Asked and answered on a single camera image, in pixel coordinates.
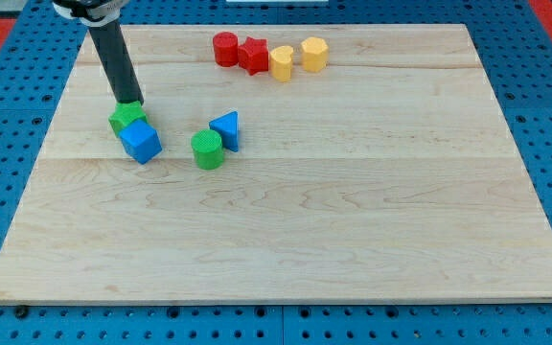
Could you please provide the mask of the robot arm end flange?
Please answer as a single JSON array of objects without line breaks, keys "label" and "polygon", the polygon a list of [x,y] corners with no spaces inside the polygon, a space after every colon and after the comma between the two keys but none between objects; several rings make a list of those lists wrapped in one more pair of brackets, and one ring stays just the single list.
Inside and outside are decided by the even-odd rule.
[{"label": "robot arm end flange", "polygon": [[101,27],[120,17],[129,0],[53,0],[55,11],[63,18],[78,19],[87,27]]}]

